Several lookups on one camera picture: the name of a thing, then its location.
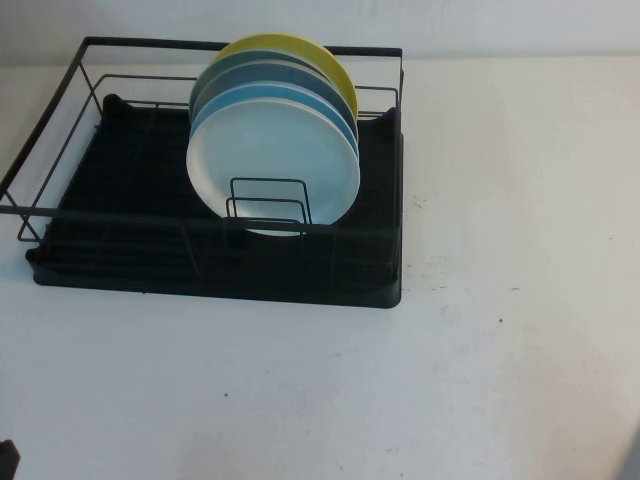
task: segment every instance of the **teal plate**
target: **teal plate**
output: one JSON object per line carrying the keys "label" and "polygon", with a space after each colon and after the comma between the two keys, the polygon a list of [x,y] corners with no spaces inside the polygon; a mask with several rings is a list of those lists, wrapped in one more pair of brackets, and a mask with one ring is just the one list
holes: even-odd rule
{"label": "teal plate", "polygon": [[325,99],[340,113],[355,137],[358,138],[356,119],[345,99],[331,82],[309,68],[281,60],[249,62],[218,75],[200,92],[191,112],[191,119],[195,119],[200,110],[217,95],[240,85],[254,82],[284,82],[312,91]]}
{"label": "teal plate", "polygon": [[248,62],[255,62],[257,60],[284,60],[292,62],[297,65],[310,68],[314,72],[319,73],[326,78],[326,75],[318,67],[308,60],[298,57],[292,53],[281,52],[278,50],[244,50],[242,52],[233,53],[227,57],[223,57],[204,69],[191,89],[191,96],[189,97],[189,113],[193,112],[193,106],[196,103],[196,99],[204,87],[207,86],[207,83],[231,68]]}
{"label": "teal plate", "polygon": [[342,118],[340,113],[333,108],[326,100],[319,95],[316,95],[306,88],[298,87],[297,85],[291,85],[289,83],[282,82],[255,82],[246,83],[239,87],[232,88],[226,92],[217,95],[209,101],[198,113],[198,116],[193,120],[191,124],[190,137],[198,129],[200,124],[204,122],[209,115],[244,100],[251,100],[253,98],[284,98],[286,100],[293,100],[294,102],[302,103],[314,110],[320,112],[331,120],[336,127],[347,138],[351,148],[358,155],[358,142],[355,135],[347,125],[347,122]]}

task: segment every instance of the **white wall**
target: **white wall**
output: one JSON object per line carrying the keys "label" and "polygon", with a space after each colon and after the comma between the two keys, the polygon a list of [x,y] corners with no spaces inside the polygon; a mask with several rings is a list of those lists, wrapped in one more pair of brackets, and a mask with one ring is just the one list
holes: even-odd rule
{"label": "white wall", "polygon": [[67,62],[86,35],[234,40],[261,31],[409,56],[640,50],[638,0],[0,0],[0,65]]}

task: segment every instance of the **plate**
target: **plate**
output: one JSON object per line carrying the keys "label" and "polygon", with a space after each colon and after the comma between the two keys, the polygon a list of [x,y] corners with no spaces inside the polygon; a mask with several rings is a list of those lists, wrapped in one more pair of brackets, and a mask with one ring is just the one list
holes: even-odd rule
{"label": "plate", "polygon": [[213,78],[230,68],[237,67],[238,65],[242,65],[247,62],[254,62],[256,60],[284,60],[296,63],[310,68],[314,72],[319,73],[326,78],[326,75],[324,75],[324,73],[322,73],[322,71],[320,71],[311,62],[292,53],[280,52],[277,50],[245,50],[228,55],[204,69],[191,89],[191,96],[189,97],[189,112],[193,112],[193,105],[196,102],[196,98],[198,98],[202,89],[206,87],[207,83],[209,83]]}
{"label": "plate", "polygon": [[258,60],[221,73],[200,92],[192,112],[192,120],[215,96],[234,87],[253,82],[283,82],[311,90],[329,102],[345,119],[358,138],[356,119],[340,92],[322,75],[313,70],[281,60]]}
{"label": "plate", "polygon": [[[304,181],[314,224],[332,224],[340,219],[353,204],[360,186],[358,161],[342,132],[314,109],[275,98],[234,103],[207,117],[189,142],[187,171],[196,193],[221,217],[227,216],[234,177]],[[235,213],[238,217],[304,223],[300,184],[238,181],[234,186],[236,197],[300,203],[238,199],[235,210],[233,202],[229,203],[231,216]]]}
{"label": "plate", "polygon": [[230,43],[218,53],[213,61],[219,62],[232,53],[249,49],[280,50],[307,59],[322,70],[334,85],[338,87],[338,90],[342,93],[351,108],[353,116],[358,118],[358,97],[351,78],[349,78],[346,70],[336,57],[322,45],[318,45],[307,38],[297,35],[263,33]]}
{"label": "plate", "polygon": [[209,100],[209,103],[200,110],[198,116],[193,120],[193,123],[191,124],[190,137],[193,137],[193,134],[200,124],[204,122],[209,115],[234,103],[261,97],[293,100],[294,102],[302,103],[303,105],[320,112],[331,120],[336,127],[338,127],[340,132],[342,132],[349,141],[351,148],[353,148],[353,151],[356,154],[356,158],[359,157],[356,137],[349,128],[347,122],[335,108],[333,108],[325,99],[316,95],[312,91],[283,82],[246,83],[217,95],[212,100]]}

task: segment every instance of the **black object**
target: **black object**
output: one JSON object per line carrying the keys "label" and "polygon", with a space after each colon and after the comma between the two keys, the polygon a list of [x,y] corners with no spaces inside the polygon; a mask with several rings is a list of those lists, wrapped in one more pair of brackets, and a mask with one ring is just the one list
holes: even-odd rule
{"label": "black object", "polygon": [[[0,199],[6,195],[11,203],[0,206],[0,213],[20,215],[24,223],[19,240],[39,244],[27,252],[36,282],[368,307],[393,307],[400,301],[401,63],[398,89],[357,87],[392,91],[395,106],[386,112],[360,112],[361,184],[356,201],[336,224],[314,225],[313,206],[309,206],[306,197],[291,200],[300,204],[303,224],[287,219],[220,218],[213,214],[196,195],[187,176],[185,152],[190,123],[186,104],[122,100],[107,95],[100,105],[95,89],[105,78],[149,77],[105,75],[92,85],[81,63],[90,45],[220,50],[226,44],[85,39],[33,134],[0,182]],[[329,49],[338,55],[402,58],[399,49]],[[35,201],[31,206],[19,206],[7,189],[78,68],[90,92]],[[40,208],[38,200],[92,100],[101,115],[95,134],[58,207]],[[238,181],[280,180],[236,179],[236,186]],[[283,181],[305,187],[296,179]],[[227,205],[234,205],[241,198],[233,196]],[[38,235],[29,223],[31,216],[52,218],[44,235]],[[270,237],[249,232],[249,228],[300,235]],[[25,229],[33,238],[25,236]]]}
{"label": "black object", "polygon": [[11,440],[0,442],[0,480],[13,480],[20,454]]}

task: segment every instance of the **white surface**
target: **white surface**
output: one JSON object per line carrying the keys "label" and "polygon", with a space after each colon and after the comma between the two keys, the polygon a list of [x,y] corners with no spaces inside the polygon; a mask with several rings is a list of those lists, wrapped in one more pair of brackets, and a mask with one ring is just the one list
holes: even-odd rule
{"label": "white surface", "polygon": [[[3,152],[59,76],[0,70]],[[39,287],[0,219],[18,480],[616,477],[640,419],[640,58],[405,80],[393,310]]]}
{"label": "white surface", "polygon": [[232,41],[294,32],[410,55],[640,49],[637,0],[3,0],[0,65],[66,64],[87,35]]}

